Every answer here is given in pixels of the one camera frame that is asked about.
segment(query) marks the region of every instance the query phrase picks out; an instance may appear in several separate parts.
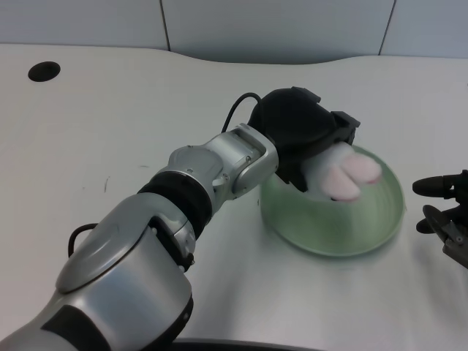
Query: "white plush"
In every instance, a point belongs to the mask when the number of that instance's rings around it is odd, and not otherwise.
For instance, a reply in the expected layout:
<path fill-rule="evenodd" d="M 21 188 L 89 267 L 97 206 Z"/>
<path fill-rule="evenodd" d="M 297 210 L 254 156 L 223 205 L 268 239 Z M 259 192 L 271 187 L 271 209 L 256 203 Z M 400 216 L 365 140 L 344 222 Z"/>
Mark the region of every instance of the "white plush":
<path fill-rule="evenodd" d="M 382 175 L 382 168 L 370 157 L 358 154 L 346 143 L 331 146 L 316 157 L 303 162 L 311 200 L 354 201 L 361 195 L 361 187 L 374 184 Z"/>

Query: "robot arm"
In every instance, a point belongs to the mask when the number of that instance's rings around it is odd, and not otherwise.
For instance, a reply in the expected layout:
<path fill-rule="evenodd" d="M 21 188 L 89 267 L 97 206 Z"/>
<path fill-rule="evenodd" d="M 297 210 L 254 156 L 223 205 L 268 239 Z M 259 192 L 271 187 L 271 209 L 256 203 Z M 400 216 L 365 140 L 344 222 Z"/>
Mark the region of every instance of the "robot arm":
<path fill-rule="evenodd" d="M 352 142 L 356 120 L 317 107 L 320 98 L 305 89 L 285 91 L 300 100 L 290 105 L 305 103 L 301 111 L 312 115 L 296 116 L 281 133 L 279 116 L 259 127 L 254 111 L 250 126 L 174 151 L 167 167 L 92 230 L 63 267 L 47 306 L 0 341 L 0 350 L 159 350 L 171 343 L 192 313 L 184 272 L 222 204 L 274 173 L 305 191 L 300 163 Z M 299 123 L 315 117 L 318 125 Z"/>
<path fill-rule="evenodd" d="M 443 252 L 468 268 L 468 170 L 457 175 L 421 179 L 412 185 L 412 189 L 422 196 L 454 198 L 459 204 L 443 212 L 425 205 L 425 219 L 416 229 L 423 234 L 436 233 L 444 243 Z"/>

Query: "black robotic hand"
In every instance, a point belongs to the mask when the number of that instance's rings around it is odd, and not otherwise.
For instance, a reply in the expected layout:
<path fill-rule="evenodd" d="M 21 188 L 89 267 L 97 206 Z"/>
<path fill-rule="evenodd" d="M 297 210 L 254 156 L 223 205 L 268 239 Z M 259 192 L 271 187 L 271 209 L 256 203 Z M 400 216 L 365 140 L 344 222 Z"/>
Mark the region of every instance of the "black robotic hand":
<path fill-rule="evenodd" d="M 459 175 L 444 175 L 416 181 L 412 190 L 422 196 L 455 199 L 458 207 L 439 211 L 431 205 L 423 207 L 426 217 L 416 230 L 423 234 L 436 233 L 444 243 L 443 252 L 468 268 L 468 170 Z"/>

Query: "black hole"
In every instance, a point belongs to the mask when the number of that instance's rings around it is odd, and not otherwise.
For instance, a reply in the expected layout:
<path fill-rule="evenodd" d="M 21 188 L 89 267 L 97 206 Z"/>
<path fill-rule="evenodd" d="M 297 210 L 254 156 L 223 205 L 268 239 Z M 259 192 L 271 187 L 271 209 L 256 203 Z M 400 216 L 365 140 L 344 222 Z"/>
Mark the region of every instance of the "black hole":
<path fill-rule="evenodd" d="M 56 62 L 41 62 L 33 66 L 28 73 L 30 80 L 34 82 L 47 82 L 54 79 L 60 73 L 60 65 Z"/>

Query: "pink ear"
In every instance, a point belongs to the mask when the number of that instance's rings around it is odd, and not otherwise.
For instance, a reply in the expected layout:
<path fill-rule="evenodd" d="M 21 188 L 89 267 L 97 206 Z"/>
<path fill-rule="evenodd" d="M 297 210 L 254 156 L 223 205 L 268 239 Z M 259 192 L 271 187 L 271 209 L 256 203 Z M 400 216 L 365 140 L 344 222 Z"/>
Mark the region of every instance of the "pink ear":
<path fill-rule="evenodd" d="M 354 201 L 361 194 L 356 184 L 337 165 L 330 167 L 320 188 L 327 196 L 337 201 Z"/>
<path fill-rule="evenodd" d="M 344 159 L 341 168 L 357 184 L 377 183 L 382 175 L 382 168 L 370 157 L 351 154 Z"/>

